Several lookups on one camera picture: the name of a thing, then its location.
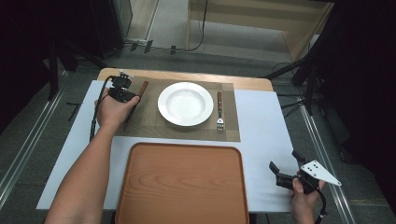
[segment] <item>gray floor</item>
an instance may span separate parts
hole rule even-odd
[[[160,3],[160,6],[164,8],[174,8],[172,7],[174,6],[173,1],[162,0]],[[153,23],[150,33],[150,39],[154,40],[153,46],[169,48],[170,45],[177,45],[177,47],[182,47],[184,45],[183,29],[176,25],[178,31],[174,31],[159,23],[166,18],[166,15],[168,20],[174,19],[170,16],[174,14],[166,14],[159,10],[156,17],[157,22]],[[199,32],[198,25],[199,22],[193,25],[197,28],[194,32]],[[216,24],[205,26],[207,30],[205,30],[204,45],[196,52],[178,52],[175,55],[170,55],[170,52],[165,49],[151,49],[149,53],[144,53],[144,48],[138,48],[135,51],[125,49],[105,59],[104,63],[119,68],[262,77],[272,73],[275,65],[276,70],[287,65],[286,63],[277,65],[277,63],[290,61],[282,36],[279,36],[277,32],[251,30],[236,26],[222,27],[222,29],[227,28],[227,31],[222,32],[223,30],[221,30],[220,33],[233,36],[232,39],[227,39],[227,35],[223,37],[216,35],[216,31],[218,31],[216,26]],[[241,31],[245,34],[244,36],[237,35]],[[4,182],[0,184],[1,199],[7,198],[4,204],[0,204],[0,223],[41,223],[45,218],[47,212],[35,210],[36,204],[73,124],[75,104],[81,104],[91,81],[97,78],[100,71],[90,62],[84,60],[78,62],[79,67],[76,73],[67,72],[61,76],[62,94],[57,98],[53,108],[50,108],[51,102],[47,102],[49,86],[46,86],[0,135],[0,178],[2,180],[9,176],[7,175],[9,168],[15,167],[15,163],[12,162],[15,158],[21,157],[20,150],[30,149],[30,153],[25,155],[28,160],[21,165],[19,178],[15,183],[11,183],[13,188],[9,195],[3,194]],[[285,94],[303,91],[304,87],[296,90],[290,84],[291,77],[292,73],[287,73],[275,78],[272,81],[275,91]],[[281,105],[292,104],[298,100],[297,97],[280,96],[278,99]],[[29,133],[33,129],[37,130],[35,123],[40,118],[43,109],[49,111],[51,116],[46,120],[46,126],[39,129],[42,131],[41,134],[34,138]],[[285,108],[284,114],[287,114],[291,109],[293,107]],[[334,194],[327,186],[324,193],[328,200],[329,215],[322,223],[396,223],[396,218],[375,183],[373,175],[359,164],[346,164],[341,161],[338,153],[339,147],[332,136],[328,123],[316,108],[313,112],[314,116],[311,119],[317,126],[334,173],[343,183],[341,190],[346,195],[347,204],[350,206],[354,220],[345,221],[343,219],[341,210],[334,200]],[[287,116],[285,121],[294,149],[309,160],[319,159],[311,132],[305,123],[304,108],[301,107]],[[35,144],[26,146],[24,141],[27,138],[35,139]],[[105,211],[103,223],[109,223],[111,215],[112,211]],[[259,214],[258,223],[268,223],[267,218],[270,223],[292,223],[290,214],[268,214],[268,216]]]

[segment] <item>table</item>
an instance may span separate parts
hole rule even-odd
[[[290,57],[298,60],[314,35],[320,34],[332,3],[308,0],[208,0],[206,21],[282,31]],[[189,0],[186,49],[191,21],[202,21],[205,0]]]
[[[270,161],[273,161],[285,174],[294,174],[298,166],[297,161],[291,156],[292,145],[288,130],[276,93],[273,92],[269,80],[149,70],[124,70],[124,72],[141,77],[233,83],[241,142],[116,136],[112,143],[110,179],[104,209],[115,210],[117,208],[130,147],[139,142],[150,142],[236,147],[242,154],[248,211],[250,213],[290,211],[289,190],[276,186],[275,175],[268,165]],[[98,80],[104,80],[108,76],[116,76],[118,73],[118,69],[103,69]],[[73,127],[38,202],[37,209],[50,208],[64,175],[85,146],[88,145],[94,110],[93,101],[97,98],[102,85],[102,81],[93,81],[88,89]]]

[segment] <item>plate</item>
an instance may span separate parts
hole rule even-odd
[[[180,126],[193,126],[207,120],[213,111],[213,99],[200,85],[178,82],[168,86],[158,98],[160,113]]]

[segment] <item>tray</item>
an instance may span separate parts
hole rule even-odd
[[[240,152],[234,147],[135,144],[116,223],[248,223]]]

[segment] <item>brown placemat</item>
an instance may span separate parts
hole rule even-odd
[[[130,119],[127,128],[118,129],[118,136],[169,138],[187,140],[206,140],[222,142],[240,142],[238,117],[232,83],[196,82],[205,88],[213,99],[213,111],[210,117],[198,125],[182,127],[166,120],[158,109],[158,98],[168,86],[181,80],[134,77],[129,91],[138,93],[144,81],[148,87],[142,100]],[[217,94],[222,91],[224,131],[217,130],[218,109]]]
[[[239,150],[135,144],[125,169],[116,222],[247,224]]]

